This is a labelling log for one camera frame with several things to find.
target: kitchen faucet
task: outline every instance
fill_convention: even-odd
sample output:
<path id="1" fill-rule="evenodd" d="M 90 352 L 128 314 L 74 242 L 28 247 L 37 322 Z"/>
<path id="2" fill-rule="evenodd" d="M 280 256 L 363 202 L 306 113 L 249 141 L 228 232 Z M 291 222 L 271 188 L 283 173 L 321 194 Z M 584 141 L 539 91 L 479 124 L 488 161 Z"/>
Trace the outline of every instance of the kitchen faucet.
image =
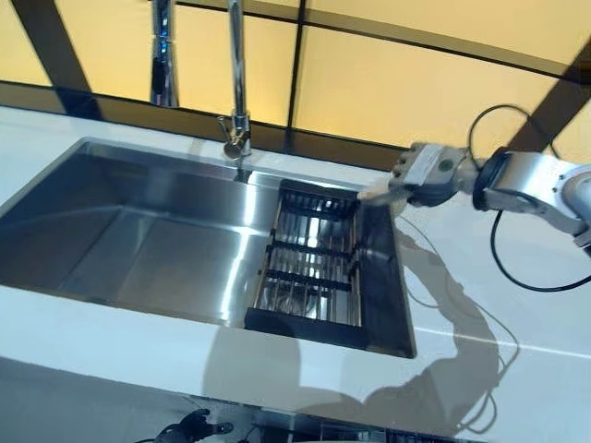
<path id="1" fill-rule="evenodd" d="M 250 155 L 250 117 L 247 111 L 243 0 L 228 0 L 230 17 L 230 50 L 234 104 L 232 128 L 228 130 L 223 116 L 217 122 L 223 131 L 223 152 L 232 160 Z M 152 104 L 163 107 L 178 106 L 175 72 L 175 0 L 152 0 L 153 52 L 151 73 Z"/>
<path id="2" fill-rule="evenodd" d="M 226 139 L 223 152 L 232 160 L 239 160 L 250 155 L 250 117 L 247 111 L 243 10 L 243 0 L 228 0 L 230 55 L 232 57 L 235 107 L 232 111 L 232 129 L 229 133 L 225 127 L 224 117 L 219 116 L 217 118 Z"/>
<path id="3" fill-rule="evenodd" d="M 152 0 L 152 61 L 150 102 L 178 106 L 175 69 L 175 0 Z"/>

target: metal pipe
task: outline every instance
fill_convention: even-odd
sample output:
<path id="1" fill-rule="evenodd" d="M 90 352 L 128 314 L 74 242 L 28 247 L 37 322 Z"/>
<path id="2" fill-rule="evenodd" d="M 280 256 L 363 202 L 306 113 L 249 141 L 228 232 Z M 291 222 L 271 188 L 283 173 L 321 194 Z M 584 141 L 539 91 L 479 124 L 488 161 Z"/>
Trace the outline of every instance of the metal pipe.
<path id="1" fill-rule="evenodd" d="M 241 160 L 250 155 L 250 119 L 247 111 L 247 83 L 244 60 L 244 8 L 242 0 L 228 0 L 230 17 L 230 55 L 234 83 L 234 110 L 232 130 L 225 128 L 223 117 L 218 117 L 226 142 L 223 152 L 232 160 Z"/>
<path id="2" fill-rule="evenodd" d="M 234 79 L 234 115 L 236 118 L 247 116 L 247 92 L 244 62 L 244 15 L 243 1 L 229 0 L 230 48 L 232 56 L 232 74 Z"/>
<path id="3" fill-rule="evenodd" d="M 152 0 L 152 65 L 150 102 L 178 106 L 175 66 L 175 0 Z"/>

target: black cable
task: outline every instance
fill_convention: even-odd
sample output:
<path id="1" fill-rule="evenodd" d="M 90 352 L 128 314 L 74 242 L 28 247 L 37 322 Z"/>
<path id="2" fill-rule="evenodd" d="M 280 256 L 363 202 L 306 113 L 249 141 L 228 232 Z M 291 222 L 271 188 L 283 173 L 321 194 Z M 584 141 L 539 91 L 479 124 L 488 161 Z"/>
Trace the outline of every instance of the black cable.
<path id="1" fill-rule="evenodd" d="M 472 163 L 475 165 L 475 167 L 478 171 L 480 171 L 482 169 L 482 167 L 476 162 L 476 158 L 474 157 L 474 151 L 473 151 L 474 130 L 475 130 L 478 122 L 482 119 L 482 117 L 484 117 L 486 114 L 490 114 L 493 111 L 496 111 L 498 109 L 513 109 L 514 111 L 518 112 L 519 114 L 524 115 L 525 118 L 527 119 L 527 123 L 529 123 L 531 126 L 533 126 L 534 129 L 538 132 L 538 134 L 540 136 L 542 136 L 548 142 L 550 149 L 552 150 L 552 153 L 558 159 L 561 157 L 560 154 L 556 151 L 556 148 L 554 148 L 554 144 L 552 142 L 552 137 L 548 134 L 548 132 L 546 132 L 544 130 L 542 125 L 540 123 L 538 123 L 537 120 L 530 115 L 530 113 L 528 111 L 526 111 L 524 108 L 517 106 L 516 104 L 509 104 L 509 103 L 495 104 L 494 106 L 490 106 L 489 108 L 487 108 L 483 112 L 481 112 L 478 115 L 478 117 L 474 119 L 474 122 L 472 122 L 472 125 L 470 125 L 470 129 L 468 130 L 467 149 L 468 149 L 468 153 L 470 154 L 470 159 L 472 160 Z"/>
<path id="2" fill-rule="evenodd" d="M 496 111 L 498 109 L 513 109 L 514 111 L 518 112 L 519 114 L 524 115 L 525 118 L 527 119 L 527 122 L 531 126 L 533 126 L 534 129 L 538 132 L 538 134 L 541 135 L 542 137 L 544 137 L 545 140 L 548 142 L 548 145 L 549 145 L 552 153 L 554 154 L 554 156 L 557 159 L 559 159 L 561 157 L 560 154 L 558 153 L 558 151 L 556 150 L 556 148 L 554 147 L 552 137 L 548 134 L 548 132 L 546 132 L 544 130 L 542 125 L 532 115 L 530 115 L 530 113 L 528 111 L 526 111 L 525 109 L 523 109 L 515 104 L 509 104 L 509 103 L 496 104 L 494 106 L 490 106 L 489 108 L 487 108 L 483 112 L 481 112 L 478 115 L 478 117 L 474 120 L 474 122 L 472 122 L 472 125 L 470 125 L 470 129 L 468 130 L 467 149 L 468 149 L 468 153 L 470 154 L 470 158 L 472 159 L 472 163 L 475 165 L 475 167 L 478 171 L 481 171 L 482 168 L 480 167 L 480 165 L 478 165 L 478 163 L 476 162 L 476 159 L 474 157 L 474 152 L 473 152 L 474 129 L 476 128 L 476 124 L 482 119 L 482 117 L 484 117 L 485 115 L 492 113 L 493 111 Z M 582 279 L 580 281 L 576 281 L 575 283 L 571 283 L 571 284 L 566 284 L 564 286 L 556 286 L 556 287 L 552 287 L 552 288 L 538 288 L 536 286 L 531 286 L 529 284 L 522 283 L 522 282 L 518 281 L 517 279 L 515 279 L 505 269 L 505 267 L 502 266 L 501 260 L 499 259 L 499 255 L 497 254 L 497 246 L 496 246 L 497 229 L 499 227 L 499 222 L 501 221 L 501 216 L 502 216 L 502 210 L 500 210 L 497 213 L 497 217 L 495 218 L 495 222 L 492 224 L 492 229 L 490 230 L 490 251 L 492 252 L 492 256 L 495 260 L 495 263 L 499 267 L 499 270 L 511 282 L 513 282 L 517 286 L 520 286 L 520 287 L 527 289 L 529 291 L 535 291 L 538 293 L 559 293 L 562 291 L 568 291 L 568 290 L 571 290 L 574 288 L 578 288 L 579 286 L 582 286 L 582 285 L 589 283 L 591 281 L 591 275 L 589 275 L 588 277 L 585 277 L 584 279 Z"/>
<path id="3" fill-rule="evenodd" d="M 499 361 L 501 362 L 502 368 L 504 369 L 505 367 L 507 367 L 507 363 L 505 363 L 505 359 L 501 357 L 501 355 L 499 354 Z"/>
<path id="4" fill-rule="evenodd" d="M 443 261 L 443 258 L 441 258 L 440 252 L 437 250 L 437 248 L 435 247 L 435 245 L 433 245 L 433 243 L 427 238 L 427 236 L 425 235 L 425 233 L 422 230 L 420 230 L 414 223 L 412 223 L 410 220 L 408 220 L 404 215 L 399 215 L 398 217 L 401 218 L 401 219 L 403 219 L 408 224 L 410 224 L 412 226 L 412 228 L 431 246 L 431 249 L 433 249 L 433 253 L 437 257 L 439 257 L 441 259 L 441 261 Z M 445 286 L 446 286 L 446 289 L 448 290 L 448 294 L 449 294 L 449 273 L 446 273 L 446 275 L 445 275 Z M 470 314 L 468 314 L 465 311 L 463 311 L 462 309 L 460 309 L 455 304 L 455 302 L 453 301 L 453 299 L 451 297 L 450 297 L 450 302 L 455 306 L 455 308 L 457 310 L 462 311 L 465 315 L 467 315 L 469 317 L 473 317 L 473 316 L 470 316 Z M 482 312 L 484 312 L 495 323 L 497 323 L 499 326 L 501 326 L 501 328 L 503 328 L 505 330 L 505 332 L 507 332 L 507 334 L 509 334 L 509 336 L 511 337 L 511 340 L 513 340 L 513 342 L 515 343 L 515 352 L 513 353 L 513 355 L 509 359 L 509 361 L 505 362 L 503 360 L 503 358 L 499 355 L 499 358 L 500 358 L 500 360 L 502 361 L 502 364 L 503 364 L 503 369 L 499 372 L 499 381 L 501 381 L 501 378 L 504 377 L 505 373 L 509 370 L 509 367 L 514 363 L 515 360 L 517 360 L 517 357 L 519 356 L 519 353 L 521 352 L 520 351 L 521 350 L 521 344 L 517 340 L 517 337 L 515 337 L 515 334 L 513 334 L 511 332 L 511 330 L 509 328 L 507 328 L 507 326 L 505 326 L 505 324 L 502 321 L 500 321 L 498 318 L 496 318 L 494 315 L 492 315 L 490 313 L 490 311 L 488 311 L 483 305 L 481 305 L 476 300 L 472 300 L 472 303 L 474 303 L 478 307 L 478 309 L 480 309 Z M 433 306 L 429 305 L 428 307 L 431 307 L 431 308 L 439 308 L 438 305 L 433 305 Z"/>
<path id="5" fill-rule="evenodd" d="M 484 403 L 485 406 L 488 405 L 488 401 L 490 401 L 492 403 L 492 417 L 488 421 L 487 425 L 485 425 L 481 429 L 474 429 L 472 427 L 472 425 L 476 421 L 474 421 L 474 422 L 470 421 L 470 422 L 468 422 L 467 425 L 458 425 L 458 429 L 467 429 L 468 431 L 473 432 L 474 434 L 479 434 L 479 435 L 486 434 L 490 430 L 490 428 L 495 424 L 495 422 L 497 421 L 497 415 L 499 413 L 497 403 L 495 402 L 495 399 L 492 396 L 490 391 L 487 393 L 485 403 Z"/>
<path id="6" fill-rule="evenodd" d="M 439 307 L 439 305 L 430 305 L 429 303 L 425 303 L 425 302 L 421 302 L 418 298 L 416 298 L 416 296 L 413 294 L 413 292 L 406 288 L 406 292 L 408 293 L 408 296 L 410 298 L 412 298 L 415 303 L 417 303 L 418 305 L 421 305 L 423 307 L 428 307 L 429 309 L 435 309 L 436 307 Z"/>
<path id="7" fill-rule="evenodd" d="M 247 432 L 247 434 L 245 435 L 244 438 L 242 438 L 240 441 L 238 441 L 238 443 L 242 443 L 242 442 L 247 442 L 248 443 L 248 437 L 250 437 L 250 434 L 252 433 L 252 431 L 254 431 L 255 429 L 257 429 L 257 425 L 253 425 L 250 430 Z"/>
<path id="8" fill-rule="evenodd" d="M 561 291 L 568 291 L 570 289 L 578 288 L 579 286 L 583 286 L 586 283 L 591 281 L 591 275 L 576 281 L 575 283 L 565 284 L 564 286 L 555 286 L 553 288 L 538 288 L 536 286 L 531 286 L 529 284 L 522 283 L 514 278 L 504 266 L 502 266 L 501 260 L 499 259 L 499 255 L 497 254 L 497 229 L 499 228 L 499 222 L 501 221 L 502 210 L 497 213 L 497 217 L 495 218 L 495 222 L 492 224 L 492 229 L 490 230 L 490 252 L 492 252 L 492 257 L 497 263 L 499 270 L 502 274 L 507 277 L 510 281 L 515 283 L 517 286 L 522 288 L 528 289 L 530 291 L 535 291 L 537 293 L 559 293 Z"/>

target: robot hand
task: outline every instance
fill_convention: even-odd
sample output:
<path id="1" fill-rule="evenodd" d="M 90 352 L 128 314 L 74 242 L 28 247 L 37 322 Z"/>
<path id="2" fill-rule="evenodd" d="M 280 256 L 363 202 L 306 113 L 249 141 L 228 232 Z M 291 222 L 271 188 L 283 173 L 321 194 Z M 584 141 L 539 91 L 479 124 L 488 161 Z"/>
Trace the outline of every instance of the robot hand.
<path id="1" fill-rule="evenodd" d="M 488 160 L 474 161 L 467 149 L 413 143 L 382 189 L 358 197 L 369 205 L 408 202 L 433 207 L 458 191 L 472 195 L 477 210 L 535 214 L 573 235 L 591 256 L 591 165 L 504 149 Z"/>

